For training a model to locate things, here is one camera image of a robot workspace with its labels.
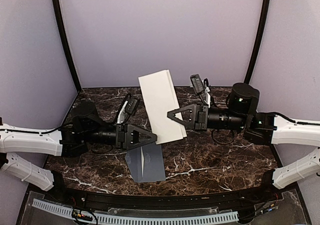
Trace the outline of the grey paper envelope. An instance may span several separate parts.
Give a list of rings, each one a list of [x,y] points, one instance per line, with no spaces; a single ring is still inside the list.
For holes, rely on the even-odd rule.
[[[154,183],[166,180],[162,146],[150,143],[142,146],[144,152],[144,175],[142,177],[141,147],[129,150],[125,161],[135,183]]]

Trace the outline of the beige letter sheet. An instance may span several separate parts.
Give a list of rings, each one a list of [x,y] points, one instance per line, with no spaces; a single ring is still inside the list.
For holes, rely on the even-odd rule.
[[[183,125],[167,117],[167,113],[179,109],[179,103],[168,69],[138,78],[144,106],[156,144],[165,144],[187,137]]]

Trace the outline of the beige lined letter paper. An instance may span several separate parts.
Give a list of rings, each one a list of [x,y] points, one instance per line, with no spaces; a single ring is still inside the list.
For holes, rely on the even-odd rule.
[[[145,167],[145,155],[142,147],[140,147],[140,154],[141,154],[141,177],[143,178],[144,167]]]

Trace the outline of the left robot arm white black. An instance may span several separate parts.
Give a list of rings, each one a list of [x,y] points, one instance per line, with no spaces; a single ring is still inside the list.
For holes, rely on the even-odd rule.
[[[71,110],[71,122],[60,127],[29,129],[0,124],[0,170],[28,182],[51,195],[60,203],[71,198],[60,172],[50,171],[25,160],[19,153],[39,153],[75,158],[89,151],[89,144],[113,146],[129,151],[157,141],[157,135],[136,125],[127,124],[138,101],[125,101],[118,113],[120,123],[100,118],[92,101],[83,101]]]

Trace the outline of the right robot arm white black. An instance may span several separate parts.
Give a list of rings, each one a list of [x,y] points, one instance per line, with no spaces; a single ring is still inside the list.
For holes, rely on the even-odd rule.
[[[266,202],[274,195],[275,188],[283,189],[310,175],[320,174],[320,123],[294,120],[278,112],[257,112],[259,97],[257,89],[238,82],[232,86],[226,108],[194,103],[169,111],[167,117],[194,131],[243,132],[243,138],[256,145],[314,146],[312,152],[297,161],[263,174],[262,186],[255,190],[255,198]]]

